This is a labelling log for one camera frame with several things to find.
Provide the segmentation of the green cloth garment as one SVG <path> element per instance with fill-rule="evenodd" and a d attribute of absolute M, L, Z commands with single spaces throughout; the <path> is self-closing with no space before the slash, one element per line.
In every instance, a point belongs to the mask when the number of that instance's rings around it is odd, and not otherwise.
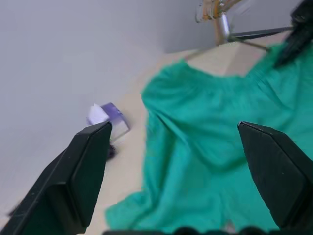
<path fill-rule="evenodd" d="M 148 112 L 139 192 L 105 212 L 113 230 L 200 232 L 232 222 L 276 228 L 248 170 L 240 121 L 286 133 L 313 159 L 313 46 L 273 68 L 274 46 L 246 76 L 163 68 L 141 94 Z"/>

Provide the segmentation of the white tissue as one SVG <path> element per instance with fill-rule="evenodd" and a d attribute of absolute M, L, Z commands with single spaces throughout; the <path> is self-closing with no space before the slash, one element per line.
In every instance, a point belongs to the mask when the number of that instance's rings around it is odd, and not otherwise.
<path fill-rule="evenodd" d="M 101 106 L 93 104 L 88 112 L 87 123 L 88 125 L 95 125 L 109 120 L 109 116 L 102 109 Z"/>

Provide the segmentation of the metal clothes rack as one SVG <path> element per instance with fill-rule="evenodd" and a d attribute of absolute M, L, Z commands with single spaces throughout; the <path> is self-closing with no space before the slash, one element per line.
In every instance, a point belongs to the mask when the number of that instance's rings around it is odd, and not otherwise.
<path fill-rule="evenodd" d="M 291 31 L 293 29 L 293 27 L 289 26 L 289 27 L 282 27 L 282 28 L 242 32 L 242 33 L 231 33 L 230 24 L 228 22 L 228 18 L 226 14 L 222 14 L 222 16 L 218 18 L 218 23 L 220 23 L 220 29 L 222 30 L 223 42 L 251 40 L 251 39 L 271 36 L 271 35 L 286 32 L 286 31 Z"/>

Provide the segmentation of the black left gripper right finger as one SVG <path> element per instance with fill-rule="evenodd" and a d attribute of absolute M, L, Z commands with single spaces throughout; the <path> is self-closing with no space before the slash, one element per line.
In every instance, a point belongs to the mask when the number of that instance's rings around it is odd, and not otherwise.
<path fill-rule="evenodd" d="M 313 161 L 288 135 L 239 122 L 237 130 L 252 179 L 282 230 L 313 230 Z"/>

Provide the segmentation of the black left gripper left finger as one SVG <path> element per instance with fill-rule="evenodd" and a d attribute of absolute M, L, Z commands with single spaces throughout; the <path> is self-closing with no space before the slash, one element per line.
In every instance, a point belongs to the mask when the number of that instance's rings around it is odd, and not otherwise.
<path fill-rule="evenodd" d="M 84 128 L 40 174 L 0 235 L 79 235 L 91 223 L 112 124 Z"/>

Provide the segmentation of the wooden clothes hanger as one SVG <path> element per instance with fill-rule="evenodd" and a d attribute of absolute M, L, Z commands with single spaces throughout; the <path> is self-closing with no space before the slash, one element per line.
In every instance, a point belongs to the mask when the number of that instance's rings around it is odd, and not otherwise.
<path fill-rule="evenodd" d="M 220 46 L 226 43 L 237 42 L 249 47 L 269 52 L 270 48 L 261 44 L 235 37 L 228 21 L 227 12 L 244 0 L 200 0 L 198 10 L 195 13 L 197 23 L 211 21 L 214 26 L 215 43 Z"/>

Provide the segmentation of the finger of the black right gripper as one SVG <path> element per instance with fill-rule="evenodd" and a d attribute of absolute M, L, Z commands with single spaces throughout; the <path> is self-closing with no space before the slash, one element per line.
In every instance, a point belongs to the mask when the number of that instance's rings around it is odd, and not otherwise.
<path fill-rule="evenodd" d="M 313 28 L 296 28 L 285 40 L 274 67 L 278 68 L 294 60 L 313 40 Z"/>

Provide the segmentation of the purple tissue box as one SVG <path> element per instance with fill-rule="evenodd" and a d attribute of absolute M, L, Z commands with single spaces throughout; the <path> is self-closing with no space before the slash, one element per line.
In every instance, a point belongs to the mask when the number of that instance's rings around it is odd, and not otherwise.
<path fill-rule="evenodd" d="M 124 114 L 113 104 L 107 103 L 101 106 L 108 115 L 108 121 L 112 124 L 110 141 L 114 142 L 130 131 L 130 126 Z"/>

